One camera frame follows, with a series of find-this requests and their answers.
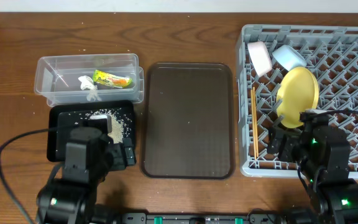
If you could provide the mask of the cooked rice pile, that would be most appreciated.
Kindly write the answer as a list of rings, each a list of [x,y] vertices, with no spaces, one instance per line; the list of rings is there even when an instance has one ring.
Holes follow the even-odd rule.
[[[99,118],[100,116],[107,116],[110,119],[108,136],[114,143],[123,143],[125,138],[134,137],[134,128],[131,127],[134,122],[128,114],[121,114],[121,108],[101,109],[86,114],[87,119]]]

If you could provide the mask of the wooden chopstick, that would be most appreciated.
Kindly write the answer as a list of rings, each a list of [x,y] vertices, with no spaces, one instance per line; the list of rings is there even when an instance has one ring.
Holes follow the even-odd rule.
[[[254,91],[250,90],[250,100],[251,100],[251,114],[252,114],[252,134],[253,134],[253,145],[254,145],[254,159],[257,160],[257,140],[255,133],[255,118],[254,118]]]
[[[259,157],[259,135],[258,135],[258,127],[257,127],[257,103],[256,103],[256,94],[255,94],[255,87],[252,87],[254,91],[254,118],[255,118],[255,133],[256,133],[256,140],[257,140],[257,158]]]

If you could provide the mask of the yellow round plate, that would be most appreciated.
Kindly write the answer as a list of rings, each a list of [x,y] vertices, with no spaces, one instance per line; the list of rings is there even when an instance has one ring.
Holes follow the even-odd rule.
[[[297,128],[303,125],[300,113],[316,109],[319,100],[319,85],[316,77],[305,67],[290,70],[280,83],[277,101],[280,101],[276,112],[283,116],[281,124],[286,128]]]

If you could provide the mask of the white tissue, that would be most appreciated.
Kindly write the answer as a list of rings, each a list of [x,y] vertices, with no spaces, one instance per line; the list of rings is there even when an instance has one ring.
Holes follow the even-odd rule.
[[[78,80],[81,82],[81,90],[89,91],[86,97],[88,101],[101,101],[101,98],[98,95],[98,87],[94,84],[91,77],[84,75],[79,77]]]

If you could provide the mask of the green snack wrapper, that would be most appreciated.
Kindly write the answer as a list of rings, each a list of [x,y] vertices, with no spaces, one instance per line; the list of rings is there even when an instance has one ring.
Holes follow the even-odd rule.
[[[114,88],[126,88],[132,83],[129,77],[120,77],[100,70],[95,70],[92,76],[95,83]]]

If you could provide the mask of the light blue bowl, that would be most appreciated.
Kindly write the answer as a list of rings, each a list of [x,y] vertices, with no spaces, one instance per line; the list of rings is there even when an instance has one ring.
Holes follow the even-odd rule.
[[[306,67],[306,60],[289,45],[283,45],[272,52],[273,58],[287,71],[296,67]]]

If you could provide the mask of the pink round bowl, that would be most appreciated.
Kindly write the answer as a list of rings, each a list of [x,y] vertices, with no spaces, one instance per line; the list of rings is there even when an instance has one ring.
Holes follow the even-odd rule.
[[[251,42],[247,44],[250,60],[258,77],[271,71],[272,61],[264,42]]]

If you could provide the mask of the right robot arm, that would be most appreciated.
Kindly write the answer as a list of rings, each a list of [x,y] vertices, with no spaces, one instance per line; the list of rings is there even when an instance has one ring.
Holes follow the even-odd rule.
[[[268,140],[268,153],[297,164],[314,210],[292,213],[288,223],[358,223],[358,183],[349,178],[351,145],[343,130],[307,122],[301,133],[270,128]]]

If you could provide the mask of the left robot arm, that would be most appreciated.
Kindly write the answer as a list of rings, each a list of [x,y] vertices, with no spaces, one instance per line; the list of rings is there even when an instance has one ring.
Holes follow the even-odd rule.
[[[97,188],[109,172],[136,163],[132,139],[115,143],[100,129],[79,127],[65,149],[37,196],[37,223],[121,223],[120,214],[96,203]]]

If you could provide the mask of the grey plastic dishwasher rack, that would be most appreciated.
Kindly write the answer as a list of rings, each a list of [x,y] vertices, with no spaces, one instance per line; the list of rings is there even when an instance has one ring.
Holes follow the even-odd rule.
[[[279,126],[277,91],[287,71],[276,60],[258,77],[247,44],[264,42],[270,54],[283,45],[295,49],[319,85],[318,108],[334,110],[331,126],[343,129],[351,144],[350,177],[358,180],[358,27],[248,24],[236,43],[236,79],[239,91],[239,164],[247,177],[295,178],[297,165],[267,153],[269,128]],[[250,90],[255,87],[259,157],[254,159]]]

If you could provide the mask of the dark brown serving tray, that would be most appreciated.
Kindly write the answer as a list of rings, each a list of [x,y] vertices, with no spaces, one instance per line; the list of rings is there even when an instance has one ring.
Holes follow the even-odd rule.
[[[140,167],[150,178],[216,179],[235,169],[232,72],[222,63],[153,64]]]

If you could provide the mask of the black rectangular tray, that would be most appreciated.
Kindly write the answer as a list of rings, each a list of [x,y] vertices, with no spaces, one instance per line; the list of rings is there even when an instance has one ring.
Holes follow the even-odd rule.
[[[122,124],[123,137],[130,138],[133,144],[136,143],[134,105],[128,100],[58,105],[50,110],[49,126],[54,128],[82,124],[94,114],[115,117],[116,121]],[[47,159],[50,162],[65,160],[65,141],[69,136],[69,129],[48,133]]]

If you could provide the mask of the upper clear plastic bin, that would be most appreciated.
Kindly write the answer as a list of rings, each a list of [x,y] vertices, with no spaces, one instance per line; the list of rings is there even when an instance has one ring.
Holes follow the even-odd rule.
[[[38,95],[85,95],[79,77],[92,77],[100,70],[124,78],[131,84],[124,91],[140,90],[139,58],[136,54],[86,54],[48,56],[39,59],[34,92]]]

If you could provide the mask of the clear plastic bin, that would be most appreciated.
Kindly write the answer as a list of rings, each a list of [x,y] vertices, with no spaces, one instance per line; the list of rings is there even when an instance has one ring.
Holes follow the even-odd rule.
[[[125,75],[124,72],[116,72],[120,77],[131,78],[132,81],[128,87],[125,88],[110,88],[108,86],[100,85],[94,82],[97,90],[90,90],[86,87],[84,90],[80,89],[81,81],[88,81],[84,79],[84,74],[71,74],[61,76],[55,84],[51,84],[51,88],[55,91],[46,93],[44,97],[47,99],[47,104],[50,107],[57,105],[69,105],[77,103],[91,103],[98,101],[121,101],[129,100],[133,103],[141,103],[144,99],[144,71],[139,67],[137,73],[130,73]]]
[[[136,54],[86,54],[48,56],[39,59],[34,92],[38,95],[85,95],[79,77],[92,77],[100,70],[124,78],[131,84],[124,91],[140,90],[139,58]]]

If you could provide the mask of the lower clear plastic bin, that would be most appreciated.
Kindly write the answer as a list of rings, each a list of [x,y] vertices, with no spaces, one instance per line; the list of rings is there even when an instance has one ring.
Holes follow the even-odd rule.
[[[91,103],[98,101],[121,101],[129,100],[133,103],[141,103],[144,99],[144,71],[139,67],[137,73],[130,73],[125,75],[124,72],[116,72],[120,77],[131,78],[132,81],[128,87],[125,88],[110,88],[108,86],[100,85],[94,82],[97,90],[90,90],[86,87],[84,90],[80,89],[81,81],[88,81],[84,79],[84,74],[71,74],[61,76],[55,84],[51,84],[51,88],[55,91],[46,93],[44,97],[47,99],[47,104],[50,107],[57,105],[69,105],[77,103]]]

